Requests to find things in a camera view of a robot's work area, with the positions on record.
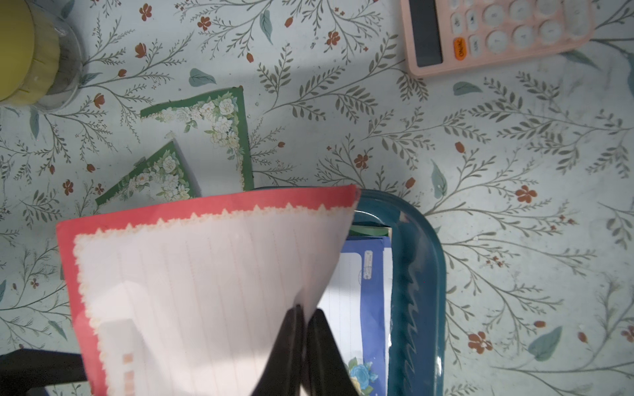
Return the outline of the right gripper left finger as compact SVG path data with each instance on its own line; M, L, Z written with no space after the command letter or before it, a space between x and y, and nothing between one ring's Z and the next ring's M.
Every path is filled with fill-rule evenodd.
M305 319L300 305L289 309L252 396L300 394Z

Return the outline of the red bordered stationery paper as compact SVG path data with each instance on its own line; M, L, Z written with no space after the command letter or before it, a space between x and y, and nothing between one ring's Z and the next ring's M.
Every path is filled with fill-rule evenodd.
M312 315L361 191L277 188L57 225L95 395L247 395L282 320Z

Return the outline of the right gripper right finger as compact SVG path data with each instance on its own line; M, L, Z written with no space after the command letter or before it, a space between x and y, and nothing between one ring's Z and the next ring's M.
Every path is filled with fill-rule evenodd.
M322 310L315 310L307 326L305 392L307 395L358 395Z

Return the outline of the green floral stationery paper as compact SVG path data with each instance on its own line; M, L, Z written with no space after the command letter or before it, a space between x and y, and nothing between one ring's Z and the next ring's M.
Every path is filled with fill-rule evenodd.
M199 196L254 189L243 87L146 107L140 121L175 143Z

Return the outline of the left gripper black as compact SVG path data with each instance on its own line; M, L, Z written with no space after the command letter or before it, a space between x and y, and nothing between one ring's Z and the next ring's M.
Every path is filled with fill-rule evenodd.
M1 355L1 395L47 395L47 386L86 380L79 354L18 349Z

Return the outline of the teal plastic storage box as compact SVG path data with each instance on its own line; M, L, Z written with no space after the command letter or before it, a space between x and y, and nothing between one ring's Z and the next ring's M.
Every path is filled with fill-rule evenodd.
M414 206L384 191L362 191L353 224L393 231L387 394L442 394L446 264L436 232ZM304 319L300 392L305 392L306 332L311 317L304 313Z

